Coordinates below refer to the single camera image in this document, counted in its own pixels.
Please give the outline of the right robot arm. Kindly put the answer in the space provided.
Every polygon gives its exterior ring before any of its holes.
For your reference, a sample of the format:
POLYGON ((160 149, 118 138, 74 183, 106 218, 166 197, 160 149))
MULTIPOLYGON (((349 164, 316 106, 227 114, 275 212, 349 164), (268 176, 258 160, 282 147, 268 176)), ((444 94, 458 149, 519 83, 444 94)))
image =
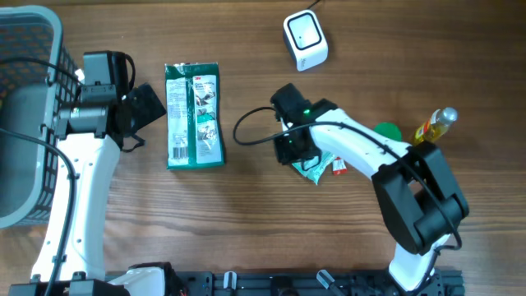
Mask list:
POLYGON ((422 291, 431 283, 438 255, 458 250, 468 202, 441 150, 424 141, 394 141, 351 119, 335 103, 311 103, 293 85, 270 99, 283 131, 274 139, 282 164, 304 163, 323 152, 338 156, 367 177, 386 228, 397 243, 388 272, 399 289, 422 291))

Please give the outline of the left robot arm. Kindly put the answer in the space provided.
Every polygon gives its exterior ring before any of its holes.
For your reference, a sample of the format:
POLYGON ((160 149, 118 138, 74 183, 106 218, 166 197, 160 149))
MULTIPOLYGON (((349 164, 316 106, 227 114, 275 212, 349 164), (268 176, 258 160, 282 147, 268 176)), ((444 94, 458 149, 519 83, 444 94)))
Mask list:
POLYGON ((28 284, 11 295, 162 295, 162 266, 140 266, 107 280, 103 236, 108 193, 123 142, 165 115, 153 89, 135 87, 136 68, 122 52, 84 55, 85 79, 74 99, 61 104, 53 145, 56 187, 45 243, 28 284))

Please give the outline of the green lid jar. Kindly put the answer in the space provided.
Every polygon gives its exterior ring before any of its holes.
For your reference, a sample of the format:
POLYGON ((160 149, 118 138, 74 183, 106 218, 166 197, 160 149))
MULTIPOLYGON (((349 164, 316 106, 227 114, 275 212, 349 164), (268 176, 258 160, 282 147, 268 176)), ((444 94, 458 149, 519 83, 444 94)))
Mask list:
POLYGON ((393 141, 402 141, 402 132, 394 123, 383 122, 377 124, 373 131, 379 135, 385 136, 393 141))

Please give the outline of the red toothpaste box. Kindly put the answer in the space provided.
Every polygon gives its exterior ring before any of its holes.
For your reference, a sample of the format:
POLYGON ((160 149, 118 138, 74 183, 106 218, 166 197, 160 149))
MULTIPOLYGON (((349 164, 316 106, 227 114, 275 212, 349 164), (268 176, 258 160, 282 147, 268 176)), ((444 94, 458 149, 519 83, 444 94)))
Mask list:
POLYGON ((341 175, 341 174, 345 174, 348 172, 348 169, 345 165, 345 162, 344 160, 342 160, 341 158, 337 157, 333 162, 332 162, 332 173, 333 175, 341 175))

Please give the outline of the light green wipes packet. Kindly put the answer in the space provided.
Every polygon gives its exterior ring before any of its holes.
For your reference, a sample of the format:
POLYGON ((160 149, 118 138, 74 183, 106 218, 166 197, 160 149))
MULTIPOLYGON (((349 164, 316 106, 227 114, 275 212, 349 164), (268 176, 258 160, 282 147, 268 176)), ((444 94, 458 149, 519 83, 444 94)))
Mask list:
POLYGON ((325 169, 336 159, 336 156, 330 152, 322 152, 321 156, 314 157, 311 160, 292 163, 292 166, 305 178, 313 181, 315 185, 319 183, 321 175, 325 169))

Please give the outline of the yellow dish soap bottle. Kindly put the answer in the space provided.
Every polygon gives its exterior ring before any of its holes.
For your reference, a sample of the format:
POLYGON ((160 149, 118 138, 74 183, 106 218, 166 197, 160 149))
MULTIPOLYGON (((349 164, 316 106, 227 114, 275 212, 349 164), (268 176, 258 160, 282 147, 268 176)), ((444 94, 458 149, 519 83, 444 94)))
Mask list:
POLYGON ((446 134, 457 121, 458 112, 452 107, 437 109, 410 138, 410 143, 416 146, 424 141, 436 142, 446 134))

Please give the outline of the green sponge pack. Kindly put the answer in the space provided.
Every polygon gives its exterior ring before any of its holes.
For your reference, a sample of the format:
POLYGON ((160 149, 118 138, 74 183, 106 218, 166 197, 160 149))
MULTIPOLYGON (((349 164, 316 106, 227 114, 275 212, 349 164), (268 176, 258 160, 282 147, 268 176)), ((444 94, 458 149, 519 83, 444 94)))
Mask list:
POLYGON ((167 105, 167 169, 221 166, 219 65, 179 63, 164 67, 167 105))

